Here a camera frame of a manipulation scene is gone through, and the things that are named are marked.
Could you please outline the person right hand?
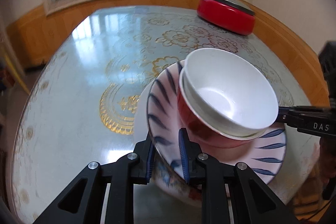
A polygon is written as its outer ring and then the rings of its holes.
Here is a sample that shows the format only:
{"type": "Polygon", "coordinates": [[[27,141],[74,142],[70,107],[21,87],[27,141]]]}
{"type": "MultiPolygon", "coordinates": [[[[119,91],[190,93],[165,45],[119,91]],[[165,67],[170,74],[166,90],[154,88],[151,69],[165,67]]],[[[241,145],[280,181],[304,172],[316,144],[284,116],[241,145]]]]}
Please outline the person right hand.
{"type": "Polygon", "coordinates": [[[331,178],[335,177],[335,139],[323,138],[319,139],[319,178],[324,186],[326,186],[331,178]]]}

